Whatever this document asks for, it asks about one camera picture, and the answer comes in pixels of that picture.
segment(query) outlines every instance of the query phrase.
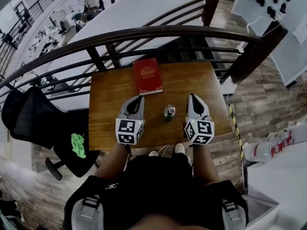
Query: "soda can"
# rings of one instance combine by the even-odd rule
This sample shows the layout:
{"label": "soda can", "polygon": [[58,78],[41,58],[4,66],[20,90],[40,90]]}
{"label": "soda can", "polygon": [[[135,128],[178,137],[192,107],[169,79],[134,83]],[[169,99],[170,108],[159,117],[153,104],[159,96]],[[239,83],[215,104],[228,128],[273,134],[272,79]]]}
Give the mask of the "soda can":
{"label": "soda can", "polygon": [[170,122],[176,114],[176,109],[173,105],[168,105],[164,110],[164,120]]}

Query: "caution tape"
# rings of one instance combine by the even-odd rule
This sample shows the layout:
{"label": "caution tape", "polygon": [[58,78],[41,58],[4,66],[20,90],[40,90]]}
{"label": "caution tape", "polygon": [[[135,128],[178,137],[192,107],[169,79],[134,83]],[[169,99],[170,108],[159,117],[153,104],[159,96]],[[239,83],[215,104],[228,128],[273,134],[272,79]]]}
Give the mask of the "caution tape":
{"label": "caution tape", "polygon": [[242,147],[242,139],[241,139],[241,136],[240,136],[240,132],[239,132],[239,128],[238,128],[238,125],[236,124],[236,117],[234,115],[234,111],[229,103],[229,111],[231,113],[231,117],[232,117],[232,121],[234,122],[235,124],[235,128],[236,128],[236,138],[238,139],[238,143],[239,143],[239,147],[240,147],[240,153],[241,153],[241,161],[243,163],[243,147]]}

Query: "red book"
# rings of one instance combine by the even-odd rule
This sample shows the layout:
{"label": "red book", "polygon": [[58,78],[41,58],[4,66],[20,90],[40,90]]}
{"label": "red book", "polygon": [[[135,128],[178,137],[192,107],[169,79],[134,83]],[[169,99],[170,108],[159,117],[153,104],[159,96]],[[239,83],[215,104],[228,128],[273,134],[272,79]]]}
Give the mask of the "red book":
{"label": "red book", "polygon": [[163,91],[159,65],[155,58],[135,61],[133,70],[136,88],[140,95]]}

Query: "white box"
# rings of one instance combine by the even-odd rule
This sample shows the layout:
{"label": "white box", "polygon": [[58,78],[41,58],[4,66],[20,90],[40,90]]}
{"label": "white box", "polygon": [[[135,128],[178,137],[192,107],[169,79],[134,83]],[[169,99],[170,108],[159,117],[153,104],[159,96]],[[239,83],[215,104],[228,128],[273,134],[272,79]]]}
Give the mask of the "white box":
{"label": "white box", "polygon": [[115,133],[118,143],[136,145],[143,134],[144,120],[117,118]]}
{"label": "white box", "polygon": [[189,119],[184,130],[191,143],[205,145],[214,137],[214,122]]}

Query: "wooden table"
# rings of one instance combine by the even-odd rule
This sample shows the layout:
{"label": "wooden table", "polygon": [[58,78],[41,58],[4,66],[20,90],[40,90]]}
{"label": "wooden table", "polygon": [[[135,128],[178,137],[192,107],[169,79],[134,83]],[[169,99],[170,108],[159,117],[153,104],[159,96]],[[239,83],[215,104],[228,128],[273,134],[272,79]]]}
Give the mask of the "wooden table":
{"label": "wooden table", "polygon": [[[131,148],[152,147],[187,141],[184,138],[187,100],[190,93],[208,105],[215,135],[231,132],[223,96],[212,65],[188,62],[160,65],[163,92],[145,96],[144,133]],[[116,143],[115,119],[121,105],[138,95],[132,68],[96,73],[92,76],[89,145],[90,150],[111,150]],[[176,108],[175,118],[166,123],[163,111],[168,104]]]}

